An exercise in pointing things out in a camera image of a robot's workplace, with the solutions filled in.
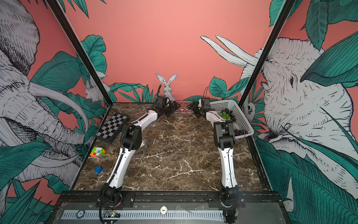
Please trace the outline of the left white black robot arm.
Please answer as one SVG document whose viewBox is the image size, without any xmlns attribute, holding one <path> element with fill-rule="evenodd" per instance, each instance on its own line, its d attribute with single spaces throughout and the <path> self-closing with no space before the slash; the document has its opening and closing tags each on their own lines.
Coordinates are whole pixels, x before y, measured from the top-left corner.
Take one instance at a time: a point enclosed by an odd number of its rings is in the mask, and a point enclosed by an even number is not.
<svg viewBox="0 0 358 224">
<path fill-rule="evenodd" d="M 106 184 L 101 189 L 98 206 L 117 207 L 121 204 L 123 197 L 121 189 L 125 173 L 129 163 L 142 144 L 142 132 L 151 123 L 165 115 L 170 117 L 181 105 L 176 101 L 170 101 L 166 97 L 159 97 L 153 107 L 146 109 L 146 113 L 137 120 L 124 126 L 121 140 L 120 153 L 115 167 Z"/>
</svg>

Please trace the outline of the green grape bunch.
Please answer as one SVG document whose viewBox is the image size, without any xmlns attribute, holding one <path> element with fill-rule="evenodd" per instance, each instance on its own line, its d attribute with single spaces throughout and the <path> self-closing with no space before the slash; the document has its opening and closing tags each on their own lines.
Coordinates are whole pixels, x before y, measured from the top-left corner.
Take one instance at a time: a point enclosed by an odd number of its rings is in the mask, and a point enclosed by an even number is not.
<svg viewBox="0 0 358 224">
<path fill-rule="evenodd" d="M 231 116 L 230 114 L 227 114 L 226 112 L 221 112 L 219 113 L 219 115 L 222 117 L 222 119 L 224 120 L 231 120 Z"/>
</svg>

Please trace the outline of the red grape bunch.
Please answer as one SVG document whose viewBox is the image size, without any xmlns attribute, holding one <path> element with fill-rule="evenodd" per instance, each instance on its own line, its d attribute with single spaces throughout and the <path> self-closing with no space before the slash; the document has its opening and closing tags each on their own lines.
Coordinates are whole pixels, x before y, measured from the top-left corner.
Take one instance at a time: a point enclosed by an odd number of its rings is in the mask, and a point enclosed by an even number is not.
<svg viewBox="0 0 358 224">
<path fill-rule="evenodd" d="M 178 112 L 180 112 L 180 113 L 191 113 L 192 110 L 187 109 L 187 108 L 179 108 L 179 109 L 178 109 Z"/>
</svg>

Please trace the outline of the white plastic perforated basket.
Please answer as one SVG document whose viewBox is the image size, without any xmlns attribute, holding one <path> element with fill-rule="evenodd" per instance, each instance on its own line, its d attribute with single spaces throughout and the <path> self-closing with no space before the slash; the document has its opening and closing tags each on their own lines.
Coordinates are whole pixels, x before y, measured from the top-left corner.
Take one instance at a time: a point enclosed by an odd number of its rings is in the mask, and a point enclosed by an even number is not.
<svg viewBox="0 0 358 224">
<path fill-rule="evenodd" d="M 242 130 L 243 134 L 235 136 L 236 139 L 242 139 L 254 134 L 254 130 L 247 120 L 246 116 L 234 100 L 219 100 L 210 102 L 211 108 L 217 113 L 221 113 L 225 109 L 232 111 L 235 121 L 233 121 L 234 130 Z"/>
</svg>

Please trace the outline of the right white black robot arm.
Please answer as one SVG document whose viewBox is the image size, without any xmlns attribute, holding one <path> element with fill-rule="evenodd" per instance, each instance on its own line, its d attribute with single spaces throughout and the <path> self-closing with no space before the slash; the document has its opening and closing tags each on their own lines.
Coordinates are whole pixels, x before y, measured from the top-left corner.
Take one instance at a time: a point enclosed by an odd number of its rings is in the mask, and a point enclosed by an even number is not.
<svg viewBox="0 0 358 224">
<path fill-rule="evenodd" d="M 233 122 L 223 119 L 211 109 L 208 99 L 192 102 L 187 108 L 200 118 L 205 117 L 213 126 L 213 140 L 218 148 L 222 166 L 222 195 L 221 203 L 226 208 L 234 207 L 240 200 L 238 184 L 235 177 L 233 152 L 235 132 Z"/>
</svg>

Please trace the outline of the clear plastic clamshell container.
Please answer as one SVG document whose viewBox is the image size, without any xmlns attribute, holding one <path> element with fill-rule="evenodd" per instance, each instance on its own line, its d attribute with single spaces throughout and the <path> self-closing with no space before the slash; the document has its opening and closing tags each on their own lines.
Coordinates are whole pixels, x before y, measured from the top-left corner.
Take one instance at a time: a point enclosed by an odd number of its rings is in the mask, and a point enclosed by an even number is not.
<svg viewBox="0 0 358 224">
<path fill-rule="evenodd" d="M 193 104 L 192 101 L 178 101 L 178 103 L 180 104 L 180 108 L 187 108 L 187 109 L 192 110 L 192 108 L 191 108 L 192 104 Z M 180 113 L 180 112 L 178 112 L 178 109 L 175 111 L 175 113 L 183 114 L 183 115 L 193 115 L 194 114 L 193 110 L 191 113 Z"/>
</svg>

